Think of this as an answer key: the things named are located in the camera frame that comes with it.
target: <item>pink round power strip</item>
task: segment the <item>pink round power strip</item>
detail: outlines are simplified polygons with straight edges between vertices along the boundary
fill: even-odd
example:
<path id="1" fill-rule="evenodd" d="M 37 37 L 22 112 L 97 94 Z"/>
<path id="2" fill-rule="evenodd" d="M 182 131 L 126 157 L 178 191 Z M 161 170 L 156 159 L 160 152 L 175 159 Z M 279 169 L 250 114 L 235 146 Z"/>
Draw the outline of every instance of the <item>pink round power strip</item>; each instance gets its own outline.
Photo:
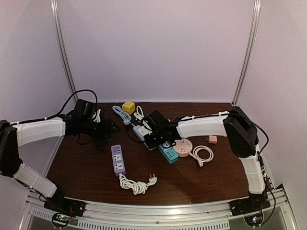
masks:
<path id="1" fill-rule="evenodd" d="M 173 149 L 178 153 L 180 157 L 187 157 L 193 149 L 192 142 L 186 138 L 181 140 L 175 140 L 176 145 Z"/>

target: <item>wooden table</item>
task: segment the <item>wooden table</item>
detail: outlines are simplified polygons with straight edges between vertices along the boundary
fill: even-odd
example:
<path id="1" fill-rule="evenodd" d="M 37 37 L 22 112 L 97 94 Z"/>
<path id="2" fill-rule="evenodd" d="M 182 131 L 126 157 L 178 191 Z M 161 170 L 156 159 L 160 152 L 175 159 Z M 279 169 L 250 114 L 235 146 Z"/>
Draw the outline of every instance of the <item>wooden table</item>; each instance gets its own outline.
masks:
<path id="1" fill-rule="evenodd" d="M 76 137 L 65 137 L 52 163 L 48 178 L 62 186 L 67 197 L 125 205 L 176 205 L 211 202 L 248 195 L 248 182 L 243 166 L 229 146 L 227 138 L 218 137 L 217 145 L 208 145 L 214 151 L 214 160 L 199 168 L 188 156 L 173 164 L 158 150 L 149 151 L 143 144 L 127 137 L 122 120 L 112 111 L 114 103 L 100 104 L 105 117 L 113 118 L 122 131 L 112 135 L 108 143 L 96 147 L 90 137 L 81 136 L 85 146 L 77 144 Z M 138 103 L 144 113 L 158 109 L 166 117 L 206 115 L 229 110 L 228 103 Z M 132 129 L 131 135 L 137 139 Z M 193 146 L 207 145 L 206 137 L 190 138 Z M 122 146 L 127 178 L 148 182 L 155 173 L 158 182 L 144 195 L 133 195 L 132 190 L 119 186 L 112 165 L 111 146 Z"/>

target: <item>white wall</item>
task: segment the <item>white wall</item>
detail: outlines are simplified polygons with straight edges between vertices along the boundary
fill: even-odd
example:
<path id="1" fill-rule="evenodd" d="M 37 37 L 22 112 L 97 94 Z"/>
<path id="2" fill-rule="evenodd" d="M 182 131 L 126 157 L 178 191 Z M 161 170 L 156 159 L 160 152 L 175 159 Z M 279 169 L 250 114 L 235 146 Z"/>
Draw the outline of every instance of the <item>white wall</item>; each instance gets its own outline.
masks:
<path id="1" fill-rule="evenodd" d="M 0 1 L 0 119 L 56 113 L 69 96 L 49 0 Z M 23 161 L 44 173 L 57 139 L 20 148 Z M 27 190 L 0 177 L 0 229 L 16 229 Z"/>
<path id="2" fill-rule="evenodd" d="M 299 229 L 307 215 L 307 2 L 263 0 L 239 105 L 269 134 L 264 154 Z"/>
<path id="3" fill-rule="evenodd" d="M 230 102 L 253 5 L 254 0 L 59 1 L 76 88 L 95 90 L 104 102 Z"/>

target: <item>yellow power adapter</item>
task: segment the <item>yellow power adapter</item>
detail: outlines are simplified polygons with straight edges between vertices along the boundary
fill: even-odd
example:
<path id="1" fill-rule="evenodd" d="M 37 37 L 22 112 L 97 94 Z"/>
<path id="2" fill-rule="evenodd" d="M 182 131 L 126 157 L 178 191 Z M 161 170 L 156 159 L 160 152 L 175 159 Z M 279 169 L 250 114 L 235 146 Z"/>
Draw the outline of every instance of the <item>yellow power adapter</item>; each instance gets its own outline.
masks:
<path id="1" fill-rule="evenodd" d="M 127 112 L 130 115 L 135 111 L 135 103 L 133 102 L 125 102 L 121 107 L 124 112 Z"/>

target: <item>blue power strip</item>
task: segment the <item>blue power strip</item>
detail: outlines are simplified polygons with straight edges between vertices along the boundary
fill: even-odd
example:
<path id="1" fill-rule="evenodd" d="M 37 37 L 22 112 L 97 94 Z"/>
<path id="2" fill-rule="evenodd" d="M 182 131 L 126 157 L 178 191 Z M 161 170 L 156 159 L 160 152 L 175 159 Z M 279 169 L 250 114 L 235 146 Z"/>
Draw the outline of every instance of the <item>blue power strip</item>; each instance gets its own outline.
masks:
<path id="1" fill-rule="evenodd" d="M 172 164 L 176 161 L 178 161 L 179 155 L 176 153 L 176 151 L 171 147 L 171 145 L 168 142 L 165 142 L 162 145 L 159 145 L 157 148 L 159 151 L 163 154 L 163 156 L 167 159 L 168 163 Z"/>

